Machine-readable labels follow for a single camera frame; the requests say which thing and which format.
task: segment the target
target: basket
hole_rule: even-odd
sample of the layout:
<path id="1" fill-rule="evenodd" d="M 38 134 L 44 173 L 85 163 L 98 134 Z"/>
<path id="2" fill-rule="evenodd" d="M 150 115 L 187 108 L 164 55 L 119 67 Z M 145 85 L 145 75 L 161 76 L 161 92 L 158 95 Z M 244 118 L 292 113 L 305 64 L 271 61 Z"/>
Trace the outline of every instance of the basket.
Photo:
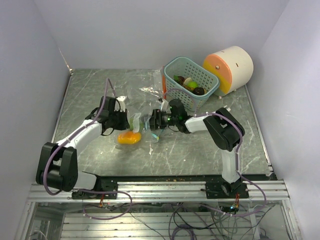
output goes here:
<path id="1" fill-rule="evenodd" d="M 169 62 L 164 67 L 163 73 L 166 79 L 166 92 L 171 97 L 180 99 L 184 107 L 191 111 L 199 109 L 220 85 L 220 81 L 215 75 L 184 56 L 179 56 Z M 207 93 L 201 96 L 193 94 L 178 84 L 174 80 L 174 75 L 192 78 L 199 87 L 206 89 Z"/>

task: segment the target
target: white wall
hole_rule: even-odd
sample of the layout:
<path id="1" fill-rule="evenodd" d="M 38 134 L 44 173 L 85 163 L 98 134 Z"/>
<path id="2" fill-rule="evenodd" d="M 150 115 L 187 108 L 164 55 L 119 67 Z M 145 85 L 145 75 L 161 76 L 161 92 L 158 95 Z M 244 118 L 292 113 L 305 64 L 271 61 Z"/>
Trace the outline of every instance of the white wall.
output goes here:
<path id="1" fill-rule="evenodd" d="M 69 76 L 33 0 L 0 1 L 0 239 L 14 239 Z"/>
<path id="2" fill-rule="evenodd" d="M 259 53 L 249 91 L 305 240 L 319 239 L 320 1 L 290 0 Z"/>
<path id="3" fill-rule="evenodd" d="M 202 64 L 239 45 L 253 58 L 288 0 L 35 0 L 71 68 Z"/>

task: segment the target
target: perforated basket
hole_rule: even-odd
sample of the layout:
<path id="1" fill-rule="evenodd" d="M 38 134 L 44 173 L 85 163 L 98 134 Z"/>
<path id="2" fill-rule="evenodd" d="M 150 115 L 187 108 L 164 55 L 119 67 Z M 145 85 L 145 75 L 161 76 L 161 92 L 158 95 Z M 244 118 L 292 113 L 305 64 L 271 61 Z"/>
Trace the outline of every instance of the perforated basket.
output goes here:
<path id="1" fill-rule="evenodd" d="M 184 56 L 179 56 L 169 62 L 164 67 L 163 73 L 166 79 L 165 86 L 168 95 L 175 99 L 180 99 L 184 107 L 191 111 L 199 109 L 220 85 L 220 81 L 215 75 Z M 174 80 L 174 75 L 192 78 L 199 87 L 206 89 L 207 93 L 201 96 L 193 94 L 178 84 Z"/>

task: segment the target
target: marble tabletop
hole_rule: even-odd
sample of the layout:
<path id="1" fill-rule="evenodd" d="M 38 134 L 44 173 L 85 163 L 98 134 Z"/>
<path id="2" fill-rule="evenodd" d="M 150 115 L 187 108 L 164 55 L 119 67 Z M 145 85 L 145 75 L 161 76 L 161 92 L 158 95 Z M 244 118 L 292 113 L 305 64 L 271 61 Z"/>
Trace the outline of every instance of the marble tabletop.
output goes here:
<path id="1" fill-rule="evenodd" d="M 73 132 L 85 117 L 99 106 L 106 78 L 110 78 L 117 96 L 129 98 L 130 113 L 146 114 L 157 107 L 159 84 L 151 69 L 75 69 L 64 97 L 62 112 L 54 140 Z M 222 99 L 212 95 L 197 111 L 212 112 L 221 107 L 230 113 L 245 130 L 241 167 L 244 174 L 268 174 L 268 163 L 259 136 L 255 117 L 245 87 Z M 99 136 L 78 158 L 79 171 L 102 176 L 167 176 L 210 175 L 222 173 L 222 157 L 207 131 L 184 134 L 165 129 L 158 142 L 150 143 L 151 133 L 142 136 L 134 145 L 117 144 L 119 132 Z"/>

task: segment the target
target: basket rim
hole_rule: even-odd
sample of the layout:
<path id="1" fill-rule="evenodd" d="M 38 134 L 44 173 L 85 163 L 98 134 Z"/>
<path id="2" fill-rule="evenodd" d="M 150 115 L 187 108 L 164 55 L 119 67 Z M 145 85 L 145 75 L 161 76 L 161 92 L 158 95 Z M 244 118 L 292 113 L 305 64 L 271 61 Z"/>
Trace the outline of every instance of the basket rim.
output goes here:
<path id="1" fill-rule="evenodd" d="M 212 88 L 211 88 L 206 94 L 204 94 L 204 95 L 195 95 L 193 92 L 188 91 L 188 90 L 185 89 L 183 86 L 177 84 L 175 80 L 173 80 L 171 77 L 168 76 L 166 70 L 167 70 L 167 67 L 168 67 L 170 64 L 172 64 L 173 62 L 175 62 L 175 61 L 178 60 L 178 59 L 187 59 L 187 60 L 193 62 L 194 64 L 198 65 L 203 71 L 207 72 L 207 74 L 209 74 L 210 76 L 213 76 L 213 78 L 216 78 L 216 79 L 217 79 L 217 84 L 216 84 L 216 86 L 212 87 Z M 195 63 L 194 61 L 192 61 L 190 58 L 188 58 L 188 57 L 186 57 L 186 56 L 177 56 L 177 57 L 175 57 L 173 60 L 171 60 L 169 63 L 167 63 L 167 64 L 164 66 L 163 73 L 164 73 L 164 76 L 165 76 L 166 79 L 168 79 L 168 80 L 170 80 L 171 82 L 173 82 L 173 83 L 176 84 L 176 87 L 177 87 L 177 88 L 179 87 L 179 88 L 185 90 L 185 91 L 183 91 L 183 92 L 188 91 L 188 92 L 187 92 L 188 94 L 190 94 L 192 97 L 194 97 L 194 98 L 196 98 L 196 99 L 200 99 L 200 100 L 202 100 L 202 99 L 207 99 L 208 97 L 210 97 L 210 96 L 219 88 L 219 86 L 220 86 L 220 80 L 219 80 L 219 78 L 218 78 L 216 75 L 214 75 L 213 73 L 211 73 L 211 72 L 209 72 L 208 70 L 204 69 L 202 66 L 200 66 L 200 65 L 197 64 L 197 63 Z"/>

